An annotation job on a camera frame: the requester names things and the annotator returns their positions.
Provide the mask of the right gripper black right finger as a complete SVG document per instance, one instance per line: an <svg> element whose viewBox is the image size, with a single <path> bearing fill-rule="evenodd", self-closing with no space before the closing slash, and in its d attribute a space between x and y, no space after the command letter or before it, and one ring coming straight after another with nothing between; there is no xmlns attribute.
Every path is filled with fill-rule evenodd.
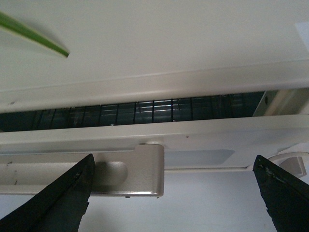
<svg viewBox="0 0 309 232"><path fill-rule="evenodd" d="M309 230L309 185L258 155L253 172L278 232Z"/></svg>

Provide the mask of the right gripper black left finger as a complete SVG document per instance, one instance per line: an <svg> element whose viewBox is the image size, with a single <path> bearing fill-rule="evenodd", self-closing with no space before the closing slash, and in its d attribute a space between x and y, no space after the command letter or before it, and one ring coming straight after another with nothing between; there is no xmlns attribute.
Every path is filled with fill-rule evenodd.
<svg viewBox="0 0 309 232"><path fill-rule="evenodd" d="M76 232L89 205L95 161L87 155L0 221L2 232Z"/></svg>

